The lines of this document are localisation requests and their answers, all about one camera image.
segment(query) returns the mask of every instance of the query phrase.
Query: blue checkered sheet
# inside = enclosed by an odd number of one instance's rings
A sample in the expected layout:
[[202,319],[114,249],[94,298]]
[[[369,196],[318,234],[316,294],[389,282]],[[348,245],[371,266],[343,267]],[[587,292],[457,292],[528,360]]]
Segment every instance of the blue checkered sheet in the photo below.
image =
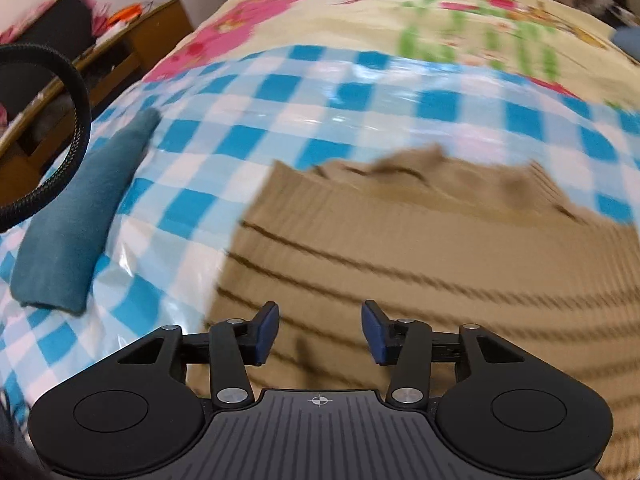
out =
[[28,223],[2,236],[0,376],[13,406],[162,324],[200,330],[236,222],[274,159],[304,170],[439,142],[475,162],[538,160],[575,202],[640,219],[637,114],[486,68],[278,48],[136,84],[96,119],[92,149],[150,106],[162,121],[83,316],[17,304],[8,283]]

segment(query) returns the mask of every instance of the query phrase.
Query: black braided cable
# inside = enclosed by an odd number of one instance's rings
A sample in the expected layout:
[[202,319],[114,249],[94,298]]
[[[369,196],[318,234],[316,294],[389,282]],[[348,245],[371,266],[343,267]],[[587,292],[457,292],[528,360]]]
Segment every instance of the black braided cable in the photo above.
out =
[[0,233],[23,222],[57,197],[76,174],[91,133],[91,105],[82,76],[71,62],[52,48],[35,44],[0,46],[0,65],[30,63],[51,70],[60,78],[75,107],[74,134],[65,160],[36,189],[13,203],[0,206]]

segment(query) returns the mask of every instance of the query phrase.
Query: pink object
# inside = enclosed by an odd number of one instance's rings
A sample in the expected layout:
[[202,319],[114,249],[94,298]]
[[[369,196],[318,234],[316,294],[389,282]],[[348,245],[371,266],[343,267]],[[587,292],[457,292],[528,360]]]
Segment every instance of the pink object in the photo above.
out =
[[515,10],[516,2],[513,0],[487,0],[487,3],[491,6],[498,7],[504,10]]
[[209,64],[249,40],[255,25],[283,13],[297,1],[299,0],[240,2],[224,16],[198,31],[187,45],[162,60],[143,80],[168,79],[185,70]]
[[97,0],[82,0],[84,4],[91,9],[92,27],[91,32],[94,38],[100,38],[107,30],[107,21],[109,19],[109,10],[111,4],[99,4]]
[[0,104],[0,130],[4,130],[9,124],[9,119],[6,114],[6,108]]
[[356,4],[358,2],[361,2],[362,0],[344,0],[343,2],[340,2],[336,5],[351,5],[351,4]]
[[542,81],[540,79],[536,79],[535,77],[527,77],[527,79],[529,79],[529,81],[531,81],[532,83],[535,83],[538,86],[542,86],[543,88],[549,88],[550,90],[558,92],[559,94],[566,95],[566,96],[569,96],[569,97],[575,97],[576,99],[580,99],[576,94],[573,94],[573,93],[569,92],[560,83],[548,83],[546,81]]
[[459,4],[458,2],[440,2],[441,9],[447,10],[478,10],[480,7],[471,4]]
[[29,26],[34,23],[40,16],[47,12],[57,0],[46,0],[33,9],[28,10],[9,26],[7,30],[0,33],[0,44],[12,43],[18,38]]

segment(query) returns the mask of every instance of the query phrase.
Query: blue cloth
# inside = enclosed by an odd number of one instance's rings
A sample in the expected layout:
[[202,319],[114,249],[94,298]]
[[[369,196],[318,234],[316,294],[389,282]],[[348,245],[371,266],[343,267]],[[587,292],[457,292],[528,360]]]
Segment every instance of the blue cloth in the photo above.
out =
[[136,115],[89,153],[65,190],[33,217],[11,276],[15,300],[84,312],[116,208],[159,121],[153,108]]
[[611,42],[636,61],[640,61],[640,27],[622,27],[615,31]]

